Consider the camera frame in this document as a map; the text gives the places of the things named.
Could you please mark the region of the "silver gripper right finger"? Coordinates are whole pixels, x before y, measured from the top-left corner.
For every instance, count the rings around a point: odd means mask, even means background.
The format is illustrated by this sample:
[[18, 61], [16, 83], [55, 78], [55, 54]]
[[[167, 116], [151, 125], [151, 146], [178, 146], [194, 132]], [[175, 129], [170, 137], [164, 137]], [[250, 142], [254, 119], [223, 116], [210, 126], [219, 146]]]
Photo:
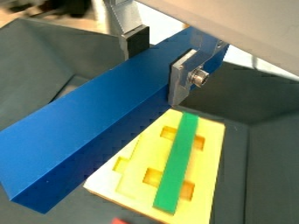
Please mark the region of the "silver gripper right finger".
[[172, 63], [170, 74], [168, 104], [175, 107], [202, 87], [219, 69], [230, 44], [198, 29], [190, 29], [191, 48]]

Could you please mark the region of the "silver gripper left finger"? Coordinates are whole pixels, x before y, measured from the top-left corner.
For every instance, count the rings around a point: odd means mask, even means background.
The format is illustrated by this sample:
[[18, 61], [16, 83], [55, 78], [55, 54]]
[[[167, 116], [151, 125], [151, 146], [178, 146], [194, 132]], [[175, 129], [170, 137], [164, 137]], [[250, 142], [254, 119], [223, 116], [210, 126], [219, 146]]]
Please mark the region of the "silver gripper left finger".
[[143, 24], [135, 0], [103, 0], [128, 60], [150, 48], [150, 27]]

